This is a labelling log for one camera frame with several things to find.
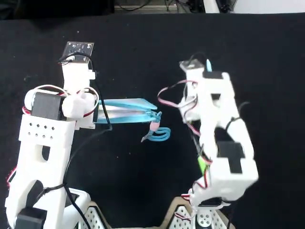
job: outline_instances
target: blue rubber band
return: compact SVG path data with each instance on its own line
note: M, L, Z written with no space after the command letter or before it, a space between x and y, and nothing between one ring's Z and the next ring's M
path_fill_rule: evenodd
M167 127L159 127L158 130L150 131L152 135L150 135L147 139L153 142L162 142L166 141L167 139L170 138L171 136L171 130L170 128Z

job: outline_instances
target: wire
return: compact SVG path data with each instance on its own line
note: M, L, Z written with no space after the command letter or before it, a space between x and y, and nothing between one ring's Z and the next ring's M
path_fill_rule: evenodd
M15 166L11 172L9 173L9 175L7 176L7 179L6 179L6 184L8 187L10 187L10 183L12 181L12 179L14 178L14 175L16 174L16 171L17 171L17 166Z
M179 13L178 4L182 7L182 9L184 10L184 12L187 13L187 10L186 10L185 7L183 6L183 5L187 6L187 4L186 4L186 3L183 3L183 2L180 2L179 0L175 0L175 1L176 1L176 4L177 4L178 13Z
M204 62L208 59L204 52L195 52L193 55L191 55L190 59L188 60L187 65L191 64L191 61L195 59L196 56L201 55L204 58Z
M55 187L46 187L42 190L42 192L36 197L33 205L35 203L38 202L38 200L45 194L49 193L50 191L54 191L54 190L57 190L57 189L60 189L60 188L64 188L66 190L66 193L67 193L67 197L69 198L71 204L75 207L75 209L78 211L78 213L80 214L81 218L84 220L86 226L88 229L91 229L90 227L90 224L89 222L87 221L84 213L82 212L82 210L77 206L77 204L75 203L74 199L73 199L73 196L69 190L69 188L67 187L67 184L66 183L62 183L61 185L58 185L58 186L55 186Z
M133 8L133 9L129 9L129 8L124 8L118 1L116 1L116 4L122 9L122 10L125 10L125 11L135 11L135 10L139 10L145 6L147 6L152 0L147 0L142 6L139 6L137 8Z
M22 112L23 112L25 115L30 115L30 114L31 114L31 112L30 112L25 106L22 107Z
M89 90L93 91L95 93L95 95L96 95L96 102L95 102L94 107L92 108L92 110L90 112L84 114L84 117L87 117L87 116L91 115L94 112L95 108L99 104L100 97L99 97L99 94L97 93L97 91L93 87L86 87L84 89L89 89Z
M54 88L54 89L60 90L60 91L63 92L64 95L68 96L68 93L65 90L63 90L61 87L54 86L54 85L51 85L51 84L45 84L45 85L41 85L41 86L35 87L34 90L45 88L45 87Z
M231 212L230 212L229 217L228 217L227 229L230 229L230 225L231 225L232 220L233 220L233 214L234 214L236 205L237 205L237 200L231 205L232 208L231 208Z
M175 104L174 102L171 102L171 101L168 101L168 100L164 100L164 99L162 99L162 98L160 97L160 95L161 95L162 92L164 92L164 91L166 91L166 90L168 90L168 89L172 89L172 88L174 88L176 85L181 84L181 83L198 83L198 82L197 82L197 81L193 81L193 80L180 80L180 81L178 81L177 83L175 83L175 84L173 84L173 85L171 85L171 86L162 88L162 89L158 92L158 94L157 94L157 99L158 99L158 101L159 101L160 103L164 104L164 105L171 106L171 107L175 107L175 108L182 108L182 107L187 106L188 104L194 102L194 101L196 100L196 97L194 97L194 99L192 99L192 100L190 100L190 101L188 101L188 102L186 102L186 103L184 103L184 104L181 104L181 105Z
M245 101L245 102L241 103L241 104L238 106L238 108L237 108L238 114L240 115L240 113L241 113L243 107L244 107L245 105L249 105L249 104L250 104L250 102L248 102L248 101Z
M94 71L95 68L94 68L94 64L93 64L93 61L92 61L92 59L91 59L91 56L88 55L88 54L85 54L85 53L81 53L81 52L70 53L69 55L66 55L66 56L61 57L61 58L58 60L58 62L59 62L59 63L62 63L62 62L63 62L64 60L66 60L68 57L70 57L70 56L75 56L75 55L80 55L80 56L85 56L85 57L87 57L87 58L90 60L90 62L91 62L92 71ZM69 171L69 167L70 167L71 161L73 160L73 158L75 158L75 156L77 155L77 153L79 152L79 150L80 150L83 146L85 146L87 143L89 143L92 139L94 139L95 137L100 136L100 135L104 134L105 132L108 132L108 131L111 131L111 130L112 130L112 125L111 125L111 122L110 122L110 119L109 119L109 116L108 116L108 113L107 113L107 110L106 110L106 105L105 105L105 102L104 102L103 95L102 95L102 93L101 93L101 91L100 91L100 89L99 89L97 83L95 84L95 86L96 86L96 88L97 88L97 91L94 90L94 89L91 88L91 87L90 87L90 88L93 89L93 91L94 91L97 95L99 95L99 98L100 98L101 103L102 103L103 112L104 112L105 117L106 117L106 120L107 120L108 129L104 129L104 130L101 130L100 132L97 132L97 133L95 133L95 134L92 134L91 136L89 136L88 138L86 138L86 139L85 139L85 140L84 140L84 141L83 141L83 142L82 142L82 143L81 143L81 144L71 153L70 159L69 159L69 161L68 161L68 164L67 164L67 166L66 166L66 170L65 170L65 173L64 173L64 176L63 176L63 183L64 183L64 184L66 184L66 181L67 181L67 176L68 176L68 171ZM90 229L91 227L90 227L90 225L89 225L89 223L88 223L86 217L84 216L84 214L83 214L83 212L81 211L81 209L80 209L80 208L76 205L76 203L74 202L74 200L73 200L73 198L72 198L72 195L71 195L71 193L70 193L69 188L68 188L66 185L64 185L64 188L65 188L65 190L66 190L66 192L67 192L67 196L68 196L69 200L71 201L72 205L73 205L73 206L75 207L75 209L78 211L78 213L80 214L80 216L82 217L82 219L83 219L84 222L86 223L88 229Z

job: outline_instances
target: light blue plastic piece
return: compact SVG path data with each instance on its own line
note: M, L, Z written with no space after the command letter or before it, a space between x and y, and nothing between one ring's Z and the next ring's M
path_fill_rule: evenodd
M209 59L206 59L206 70L208 72L212 71L212 65L211 65L211 62L209 61Z
M157 110L157 107L145 99L106 99L105 105L137 109L140 111Z
M147 123L155 120L155 115L152 110L156 110L157 107L145 99L106 99L105 105L116 106L121 108L128 108L130 110L142 111L141 114L132 114L124 117L110 118L110 122L115 123ZM107 120L98 118L97 124L105 124Z

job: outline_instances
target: black cable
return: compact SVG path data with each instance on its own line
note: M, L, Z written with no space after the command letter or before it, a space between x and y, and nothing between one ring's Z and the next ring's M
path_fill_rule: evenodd
M116 4L125 11L135 11L135 10L139 10L141 8L143 8L144 6L147 6L152 0L147 0L142 6L139 6L137 8L133 8L133 9L129 9L129 8L124 8L118 1L116 1Z
M240 115L240 113L241 113L243 107L244 107L245 105L248 105L248 104L250 104L250 102L246 101L246 102L241 103L241 104L238 106L237 110L238 110L238 114L239 114L239 115Z
M238 119L241 119L241 117L237 117L237 118L232 117L231 120L228 122L227 126L225 127L225 131L228 132L231 123L237 121Z
M231 211L230 211L230 214L229 214L229 217L228 217L227 229L230 229L230 225L231 225L232 220L233 220L233 214L234 214L236 205L237 205L237 200L231 204L232 207L231 207Z
M167 0L164 0L164 4L165 4L165 7L166 7L166 11L168 12L168 11L170 11L169 7L170 7L171 3L172 3L174 0L171 0L171 1L168 3L168 5L166 4L166 1L167 1Z
M65 188L65 190L66 190L67 197L69 198L71 204L75 207L75 209L76 209L76 210L78 211L78 213L81 215L81 218L82 218L82 220L84 220L84 222L85 222L87 228L88 228L88 229L91 229L90 224L89 224L89 222L87 221L85 215L83 214L83 212L81 211L81 209L80 209L80 208L77 206L77 204L75 203L75 201L74 201L74 199L73 199L73 196L72 196L72 194L71 194L69 188L68 188L66 185L64 185L64 188Z
M187 10L186 10L185 7L183 6L183 5L187 5L187 4L185 4L185 3L183 3L183 2L180 2L179 0L176 0L176 4L177 4L177 5L179 4L179 5L182 7L182 9L184 10L184 12L187 13Z
M204 62L208 59L204 52L195 52L190 59L187 61L187 65L190 65L191 61L195 59L196 56L202 56L204 58Z
M74 52L74 53L71 53L67 56L63 56L61 57L59 60L58 60L58 63L61 63L61 64L68 64L70 62L72 62L72 60L66 60L68 57L70 56L75 56L75 55L80 55L80 56L85 56L87 57L90 62L91 62L91 67L92 67L92 70L94 71L94 65L93 65L93 61L91 59L91 56L88 55L88 54L85 54L85 53L82 53L82 52ZM82 219L84 220L86 226L88 229L91 229L90 227L90 224L88 223L86 217L84 216L82 210L77 206L77 204L75 203L75 201L73 200L73 197L72 197L72 194L69 190L69 188L67 187L67 182L66 182L66 179L67 179L67 174L68 174L68 169L69 169L69 165L71 163L71 161L73 160L73 158L76 156L77 152L84 146L86 145L88 142L90 142L93 138L99 136L99 135L102 135L103 133L107 132L107 131L111 131L112 130L112 125L110 123L110 119L109 119L109 116L108 116L108 113L107 113L107 110L106 110L106 105L105 105L105 102L104 102L104 99L103 99L103 96L101 94L101 91L100 89L98 88L98 85L96 84L96 87L97 87L97 91L98 91L98 94L99 94L99 97L101 99L101 102L102 102L102 107L103 107L103 111L104 111L104 114L105 114L105 117L106 117L106 120L107 120L107 124L108 124L108 129L104 129L98 133L95 133L91 136L89 136L85 141L82 142L82 144L79 145L79 147L71 154L71 157L68 161L68 164L66 166L66 170L65 170L65 173L64 173L64 176L63 176L63 183L61 185L58 185L58 186L55 186L55 187L46 187L42 190L42 192L36 197L35 199L35 203L38 202L38 200L43 196L45 195L46 193L50 192L50 191L53 191L53 190L56 190L56 189L59 189L59 188L62 188L64 187L64 189L66 190L66 193L67 193L67 196L71 202L71 204L75 207L75 209L78 211L78 213L80 214L80 216L82 217Z

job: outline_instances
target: red and white wire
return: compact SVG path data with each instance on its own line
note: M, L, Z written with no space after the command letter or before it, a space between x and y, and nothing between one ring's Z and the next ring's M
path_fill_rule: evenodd
M196 130L196 128L192 124L190 124L190 123L186 123L186 124L195 135L200 137L200 135L201 135L200 132L198 130Z
M93 91L94 94L96 95L96 103L95 103L94 107L92 108L92 110L90 112L84 114L84 117L87 117L87 116L91 115L94 112L95 108L98 106L100 96L93 87L86 87L84 89L89 89L89 90Z
M191 222L191 219L194 218L196 216L195 213L192 213L192 215L190 217L187 217L187 216L183 216L181 214L179 214L178 212L174 212L174 215L179 218L179 219L182 219L182 220L187 220L189 222Z
M186 201L190 201L190 194L181 194L180 196L182 199L184 199Z
M164 105L167 105L167 106L170 106L170 107L175 107L175 108L182 108L182 107L185 107L193 102L195 102L197 100L197 96L194 96L194 98L184 104L175 104L174 102L172 101L168 101L168 100L165 100L165 99L162 99L160 97L160 94L170 88L173 88L175 87L176 85L180 84L180 83L198 83L197 81L193 81L193 80L180 80L178 81L177 83L173 84L172 86L168 86L168 87L165 87L165 88L162 88L159 93L157 94L157 98L158 98L158 101ZM195 129L195 127L193 125L191 125L190 123L186 123L187 126L190 128L190 130L197 136L200 137L200 132L198 130Z
M177 83L173 84L172 86L168 86L168 87L165 87L165 88L162 88L159 93L157 94L157 98L158 98L158 101L164 105L167 105L167 106L171 106L171 107L175 107L175 108L181 108L181 107L184 107L188 104L191 104L192 102L194 102L196 100L196 97L184 104L175 104L174 102L172 101L168 101L168 100L165 100L165 99L162 99L160 97L161 93L170 89L170 88L173 88L175 87L176 85L180 84L180 83L198 83L197 81L193 81L193 80L180 80L178 81Z
M31 114L31 112L30 112L25 106L22 107L22 112L23 112L25 115L30 115L30 114Z
M11 183L11 178L13 177L13 175L16 173L16 170L17 170L17 166L15 166L11 172L9 173L7 179L6 179L6 184L8 187L10 187L10 183Z

